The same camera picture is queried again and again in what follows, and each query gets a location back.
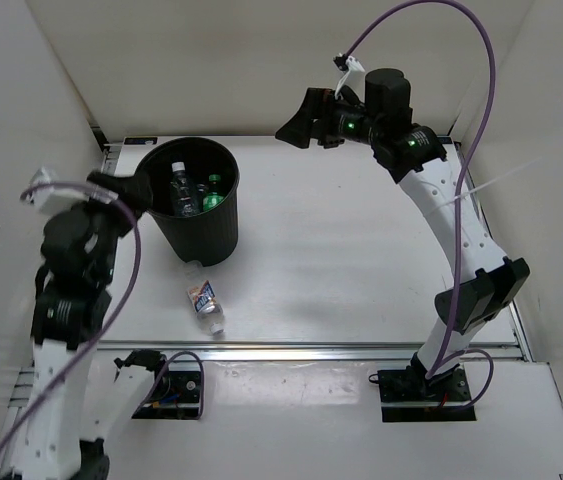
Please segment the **clear unlabelled plastic bottle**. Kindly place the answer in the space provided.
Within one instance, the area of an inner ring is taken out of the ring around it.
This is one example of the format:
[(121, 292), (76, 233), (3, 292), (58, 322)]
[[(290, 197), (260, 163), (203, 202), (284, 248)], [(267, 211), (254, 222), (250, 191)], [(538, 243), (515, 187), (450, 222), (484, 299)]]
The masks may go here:
[(187, 175), (183, 162), (171, 165), (170, 198), (176, 217), (193, 217), (201, 213), (196, 184)]

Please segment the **green plastic soda bottle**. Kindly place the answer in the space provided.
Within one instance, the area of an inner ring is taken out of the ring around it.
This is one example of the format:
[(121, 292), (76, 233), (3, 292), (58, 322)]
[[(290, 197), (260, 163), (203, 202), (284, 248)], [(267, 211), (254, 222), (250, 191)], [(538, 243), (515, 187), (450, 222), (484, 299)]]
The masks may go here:
[(208, 186), (202, 200), (203, 211), (207, 212), (217, 207), (223, 200), (222, 177), (219, 174), (211, 174), (208, 177)]

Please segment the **clear bottle white blue label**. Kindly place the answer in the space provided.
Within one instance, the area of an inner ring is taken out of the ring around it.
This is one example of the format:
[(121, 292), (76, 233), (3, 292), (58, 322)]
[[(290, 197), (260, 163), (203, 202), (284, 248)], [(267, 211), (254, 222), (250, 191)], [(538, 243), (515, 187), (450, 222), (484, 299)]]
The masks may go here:
[(225, 332), (225, 315), (203, 266), (191, 261), (183, 266), (186, 294), (200, 327), (212, 337)]

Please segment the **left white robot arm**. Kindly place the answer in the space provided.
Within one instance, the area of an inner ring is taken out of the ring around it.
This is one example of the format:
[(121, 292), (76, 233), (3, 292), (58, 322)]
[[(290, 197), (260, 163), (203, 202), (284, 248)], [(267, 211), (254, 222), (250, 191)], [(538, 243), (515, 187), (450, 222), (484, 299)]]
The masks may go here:
[(167, 395), (171, 377), (157, 366), (120, 362), (112, 406), (85, 417), (88, 374), (102, 336), (136, 284), (142, 245), (138, 221), (151, 208), (147, 174), (91, 172), (59, 181), (40, 169), (21, 194), (47, 216), (35, 276), (31, 341), (34, 375), (26, 409), (0, 440), (13, 441), (6, 479), (105, 479), (106, 439), (130, 420), (145, 397)]

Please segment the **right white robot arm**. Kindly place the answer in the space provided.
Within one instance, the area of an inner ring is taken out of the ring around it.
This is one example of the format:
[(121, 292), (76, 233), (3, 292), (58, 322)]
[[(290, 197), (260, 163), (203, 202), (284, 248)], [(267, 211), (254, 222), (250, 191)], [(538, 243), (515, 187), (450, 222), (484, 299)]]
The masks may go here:
[(460, 173), (436, 133), (412, 120), (411, 85), (391, 68), (364, 79), (362, 97), (348, 86), (310, 88), (276, 139), (299, 149), (328, 149), (345, 141), (369, 146), (377, 163), (412, 200), (440, 244), (454, 277), (436, 295), (438, 319), (410, 362), (410, 387), (431, 400), (447, 384), (474, 336), (514, 299), (530, 274), (492, 239), (470, 200), (461, 198)]

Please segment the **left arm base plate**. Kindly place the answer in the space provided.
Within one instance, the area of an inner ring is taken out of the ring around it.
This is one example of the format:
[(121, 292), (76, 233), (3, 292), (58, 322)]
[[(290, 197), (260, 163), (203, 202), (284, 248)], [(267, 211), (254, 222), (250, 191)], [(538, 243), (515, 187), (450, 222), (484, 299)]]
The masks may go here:
[(200, 420), (204, 413), (205, 371), (192, 357), (175, 360), (159, 385), (132, 415), (141, 420)]

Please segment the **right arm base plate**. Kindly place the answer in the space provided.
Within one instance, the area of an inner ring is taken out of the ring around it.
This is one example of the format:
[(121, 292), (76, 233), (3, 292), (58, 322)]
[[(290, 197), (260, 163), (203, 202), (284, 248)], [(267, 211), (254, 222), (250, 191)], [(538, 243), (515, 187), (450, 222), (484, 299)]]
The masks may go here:
[(409, 367), (379, 370), (368, 376), (378, 387), (383, 423), (438, 423), (476, 421), (466, 372), (455, 369), (449, 377), (426, 386)]

